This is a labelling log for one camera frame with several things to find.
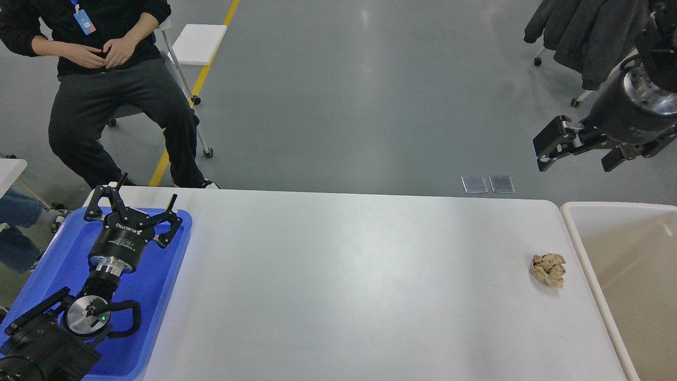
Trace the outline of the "person's left hand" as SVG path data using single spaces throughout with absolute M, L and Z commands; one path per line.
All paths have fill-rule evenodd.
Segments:
M 115 68 L 126 63 L 133 55 L 138 43 L 133 37 L 127 36 L 106 42 L 103 46 L 103 53 L 106 54 L 104 58 L 105 67 Z

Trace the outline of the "person's right hand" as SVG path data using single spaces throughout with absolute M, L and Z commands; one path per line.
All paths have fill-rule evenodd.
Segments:
M 106 67 L 105 59 L 98 54 L 100 50 L 89 46 L 66 43 L 63 57 L 70 62 L 84 68 L 103 68 Z

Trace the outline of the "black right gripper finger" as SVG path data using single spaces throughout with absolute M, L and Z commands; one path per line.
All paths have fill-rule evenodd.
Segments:
M 585 126 L 568 116 L 554 117 L 533 139 L 538 169 L 547 171 L 556 161 L 569 155 L 580 155 L 592 149 L 604 149 L 606 133 Z
M 674 140 L 675 130 L 668 130 L 645 144 L 616 144 L 614 149 L 601 159 L 602 167 L 605 172 L 610 172 L 623 162 L 631 161 L 638 156 L 651 158 Z

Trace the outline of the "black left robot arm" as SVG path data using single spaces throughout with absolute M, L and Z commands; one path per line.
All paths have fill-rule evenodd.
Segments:
M 98 186 L 65 220 L 2 325 L 2 380 L 131 380 L 149 359 L 191 229 Z

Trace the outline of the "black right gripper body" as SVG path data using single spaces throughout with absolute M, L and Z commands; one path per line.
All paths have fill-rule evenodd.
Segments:
M 675 91 L 654 84 L 643 65 L 624 68 L 582 126 L 583 150 L 667 144 L 675 140 Z

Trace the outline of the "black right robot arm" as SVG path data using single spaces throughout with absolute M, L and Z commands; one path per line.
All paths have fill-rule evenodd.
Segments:
M 578 123 L 556 116 L 533 139 L 540 171 L 603 149 L 609 172 L 675 140 L 675 1 L 543 1 L 524 29 L 525 42 L 537 39 L 580 73 L 571 106 L 599 93 Z

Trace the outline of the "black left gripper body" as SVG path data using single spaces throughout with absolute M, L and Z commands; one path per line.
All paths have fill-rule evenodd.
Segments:
M 91 270 L 104 264 L 119 263 L 121 274 L 137 270 L 145 247 L 154 237 L 154 227 L 148 222 L 150 215 L 134 208 L 128 209 L 127 220 L 120 212 L 111 212 L 104 217 L 103 229 L 88 255 Z

